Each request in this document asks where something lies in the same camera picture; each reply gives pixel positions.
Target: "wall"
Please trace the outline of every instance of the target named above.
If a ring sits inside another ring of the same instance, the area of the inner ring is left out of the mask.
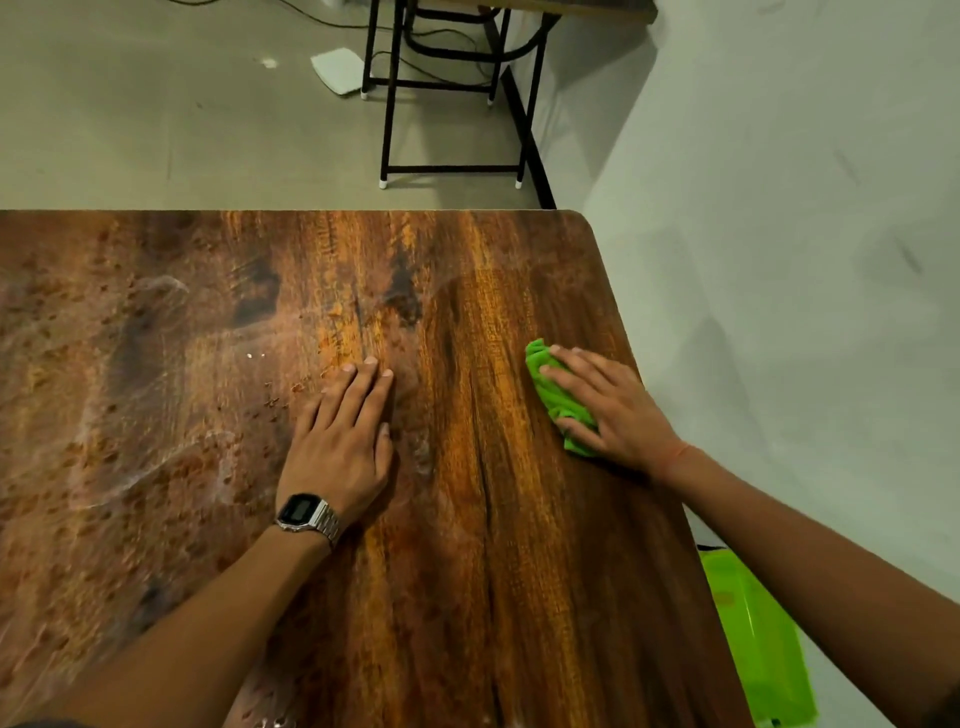
[[[622,27],[551,37],[537,128],[651,390],[738,473],[960,599],[960,4],[660,8],[613,60]],[[592,70],[570,82],[572,59]],[[886,724],[805,647],[822,725]]]

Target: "watch face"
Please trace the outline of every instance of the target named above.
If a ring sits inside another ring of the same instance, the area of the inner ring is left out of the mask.
[[[278,519],[287,525],[307,525],[319,505],[319,496],[298,493],[295,496],[290,496],[290,499],[280,511]]]

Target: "metal frame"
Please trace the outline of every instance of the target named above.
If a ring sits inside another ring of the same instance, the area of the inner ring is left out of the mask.
[[[383,150],[380,161],[380,189],[387,188],[387,178],[391,174],[449,174],[449,173],[481,173],[481,174],[514,174],[516,188],[523,185],[523,174],[526,168],[526,152],[533,142],[534,109],[537,106],[537,92],[540,88],[540,73],[543,69],[543,55],[546,51],[546,37],[550,29],[560,20],[559,15],[544,13],[540,21],[540,28],[529,41],[510,53],[504,53],[507,30],[510,25],[510,10],[503,11],[503,23],[500,28],[497,47],[491,53],[478,51],[455,51],[447,48],[426,46],[415,40],[413,25],[417,17],[449,20],[462,23],[485,23],[496,17],[500,10],[490,10],[479,14],[465,12],[418,10],[418,0],[396,0],[394,5],[394,26],[390,47],[390,76],[378,78],[371,75],[373,60],[373,42],[376,37],[376,22],[379,15],[380,0],[371,0],[370,26],[367,31],[367,52],[364,58],[363,83],[360,96],[367,98],[371,88],[378,85],[387,87],[387,110],[383,129]],[[449,84],[435,81],[405,81],[398,78],[400,65],[400,41],[405,39],[414,51],[434,58],[453,59],[457,61],[485,61],[493,63],[493,75],[488,84],[466,85]],[[521,133],[520,159],[516,164],[391,164],[390,147],[394,133],[394,110],[396,107],[396,90],[398,88],[434,88],[444,91],[467,91],[471,93],[486,93],[487,106],[493,105],[497,85],[500,79],[500,69],[503,63],[520,58],[536,49],[534,59],[533,82],[530,87],[530,99],[527,102],[526,124]]]

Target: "green bucket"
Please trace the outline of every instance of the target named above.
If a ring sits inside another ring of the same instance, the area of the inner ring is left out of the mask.
[[[732,551],[705,551],[700,559],[754,723],[813,723],[817,704],[793,620]]]

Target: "chair leg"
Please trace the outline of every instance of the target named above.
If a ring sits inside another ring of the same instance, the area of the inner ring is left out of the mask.
[[[394,0],[394,38],[390,44],[390,81],[387,84],[387,118],[383,125],[383,159],[380,160],[380,189],[387,188],[387,167],[390,166],[390,142],[394,135],[396,77],[400,68],[400,39],[403,36],[403,10],[407,0]]]
[[[380,0],[370,0],[370,26],[367,28],[367,53],[363,57],[363,82],[360,84],[360,98],[367,100],[370,90],[370,67],[373,63],[373,42],[376,40],[376,17],[380,12]]]
[[[500,57],[503,56],[503,47],[507,42],[507,29],[510,27],[510,9],[503,11],[503,22],[500,23],[500,36],[496,42],[496,48],[493,52],[496,54],[496,61],[493,62],[493,78],[490,81],[490,96],[487,97],[487,106],[493,106],[493,98],[496,96],[496,87],[500,83]]]
[[[543,18],[540,20],[540,25],[542,25],[547,17],[547,13],[543,14]],[[520,189],[523,186],[523,172],[526,169],[527,161],[527,146],[533,143],[534,139],[534,109],[537,108],[537,90],[540,88],[540,72],[543,70],[543,54],[546,51],[546,36],[543,37],[543,40],[540,42],[540,45],[537,46],[537,55],[534,58],[534,77],[530,83],[530,100],[527,102],[527,128],[526,134],[521,141],[520,147],[520,164],[516,170],[516,184],[515,187]]]

